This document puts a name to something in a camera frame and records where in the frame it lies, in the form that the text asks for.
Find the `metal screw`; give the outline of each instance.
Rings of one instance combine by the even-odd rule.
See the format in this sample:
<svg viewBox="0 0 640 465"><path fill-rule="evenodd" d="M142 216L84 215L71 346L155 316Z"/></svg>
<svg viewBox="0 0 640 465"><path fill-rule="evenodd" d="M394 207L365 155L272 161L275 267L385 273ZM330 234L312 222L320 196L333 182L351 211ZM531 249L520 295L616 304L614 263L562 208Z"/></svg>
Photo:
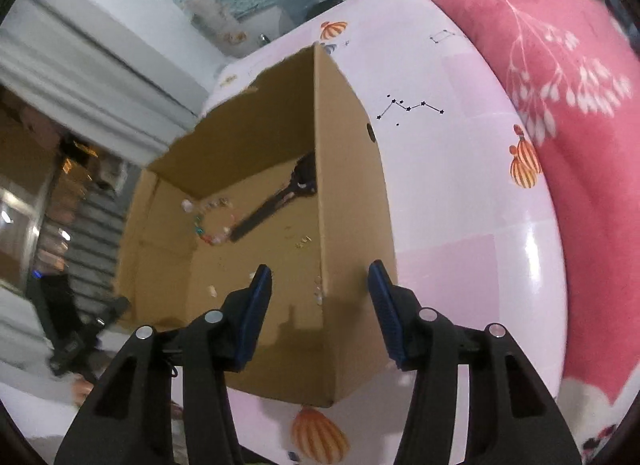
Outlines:
<svg viewBox="0 0 640 465"><path fill-rule="evenodd" d="M502 324L495 323L489 326L489 333L499 339L500 337L507 335L507 330Z"/></svg>
<svg viewBox="0 0 640 465"><path fill-rule="evenodd" d="M422 308L418 313L422 320L433 322L438 318L438 312L432 308Z"/></svg>
<svg viewBox="0 0 640 465"><path fill-rule="evenodd" d="M148 339L153 334L154 334L154 329L151 328L151 326L140 326L140 328L136 330L136 337L142 340Z"/></svg>
<svg viewBox="0 0 640 465"><path fill-rule="evenodd" d="M205 314L204 320L209 324L215 324L217 322L220 322L223 317L224 316L222 315L222 312L220 310L211 310Z"/></svg>

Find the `pink blanket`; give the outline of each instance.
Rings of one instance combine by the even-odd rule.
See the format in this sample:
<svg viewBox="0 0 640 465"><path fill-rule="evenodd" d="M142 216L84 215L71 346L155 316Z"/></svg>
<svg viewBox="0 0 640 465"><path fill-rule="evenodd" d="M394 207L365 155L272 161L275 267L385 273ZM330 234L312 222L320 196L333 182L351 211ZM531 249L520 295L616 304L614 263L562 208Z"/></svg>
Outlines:
<svg viewBox="0 0 640 465"><path fill-rule="evenodd" d="M588 460L640 388L640 63L597 0L433 1L535 142L569 290L558 401Z"/></svg>

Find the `curtain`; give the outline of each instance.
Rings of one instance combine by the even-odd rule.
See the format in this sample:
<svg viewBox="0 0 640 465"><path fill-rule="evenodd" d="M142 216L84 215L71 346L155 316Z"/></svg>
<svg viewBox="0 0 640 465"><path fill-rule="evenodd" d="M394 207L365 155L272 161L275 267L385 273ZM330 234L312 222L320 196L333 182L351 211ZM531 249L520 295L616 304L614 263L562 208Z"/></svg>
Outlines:
<svg viewBox="0 0 640 465"><path fill-rule="evenodd" d="M0 26L0 82L56 122L140 166L196 116L38 0Z"/></svg>

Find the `white wall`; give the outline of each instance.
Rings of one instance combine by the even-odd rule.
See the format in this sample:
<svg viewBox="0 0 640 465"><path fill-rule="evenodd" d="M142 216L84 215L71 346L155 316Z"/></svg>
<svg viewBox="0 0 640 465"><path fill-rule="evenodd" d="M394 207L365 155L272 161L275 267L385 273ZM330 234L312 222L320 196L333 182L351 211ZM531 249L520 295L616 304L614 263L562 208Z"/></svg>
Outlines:
<svg viewBox="0 0 640 465"><path fill-rule="evenodd" d="M41 1L194 113L226 64L172 0Z"/></svg>

